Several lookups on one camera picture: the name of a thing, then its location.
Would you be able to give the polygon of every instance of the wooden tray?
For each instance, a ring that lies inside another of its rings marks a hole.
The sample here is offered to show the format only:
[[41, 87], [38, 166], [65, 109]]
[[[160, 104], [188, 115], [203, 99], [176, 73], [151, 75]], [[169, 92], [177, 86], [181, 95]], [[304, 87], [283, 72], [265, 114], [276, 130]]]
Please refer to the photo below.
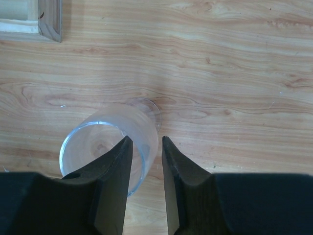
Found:
[[61, 42], [62, 0], [0, 0], [0, 40]]

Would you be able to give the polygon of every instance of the transparent plastic cup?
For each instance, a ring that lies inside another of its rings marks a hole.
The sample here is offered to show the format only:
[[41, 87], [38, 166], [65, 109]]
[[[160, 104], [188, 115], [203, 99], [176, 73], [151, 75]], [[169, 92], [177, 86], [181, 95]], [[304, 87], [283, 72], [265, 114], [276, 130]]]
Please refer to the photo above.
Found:
[[110, 151], [126, 135], [134, 142], [128, 196], [143, 182], [157, 155], [161, 114], [145, 98], [114, 103], [89, 116], [64, 140], [60, 150], [63, 176]]

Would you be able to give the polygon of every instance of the black object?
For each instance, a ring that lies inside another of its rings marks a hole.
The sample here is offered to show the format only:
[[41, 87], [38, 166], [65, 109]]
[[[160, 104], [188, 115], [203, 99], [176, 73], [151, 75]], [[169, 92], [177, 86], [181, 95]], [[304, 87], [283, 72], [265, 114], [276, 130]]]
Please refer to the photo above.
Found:
[[122, 235], [133, 142], [61, 180], [0, 173], [0, 234]]
[[163, 137], [169, 235], [312, 235], [313, 177], [210, 174]]

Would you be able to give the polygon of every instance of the wooden frame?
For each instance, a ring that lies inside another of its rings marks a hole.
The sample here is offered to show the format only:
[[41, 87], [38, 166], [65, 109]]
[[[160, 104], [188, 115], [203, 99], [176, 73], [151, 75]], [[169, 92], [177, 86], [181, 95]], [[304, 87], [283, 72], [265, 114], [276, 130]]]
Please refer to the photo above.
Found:
[[61, 42], [62, 0], [0, 0], [0, 40]]

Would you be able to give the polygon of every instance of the wooden table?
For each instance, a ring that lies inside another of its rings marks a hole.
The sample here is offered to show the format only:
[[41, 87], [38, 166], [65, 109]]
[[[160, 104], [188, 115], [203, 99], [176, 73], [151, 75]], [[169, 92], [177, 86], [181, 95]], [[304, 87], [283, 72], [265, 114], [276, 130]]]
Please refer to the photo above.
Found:
[[[63, 0], [63, 42], [0, 42], [0, 168], [60, 177], [105, 104], [156, 102], [159, 133], [210, 172], [313, 170], [313, 0]], [[167, 234], [161, 144], [126, 235]]]

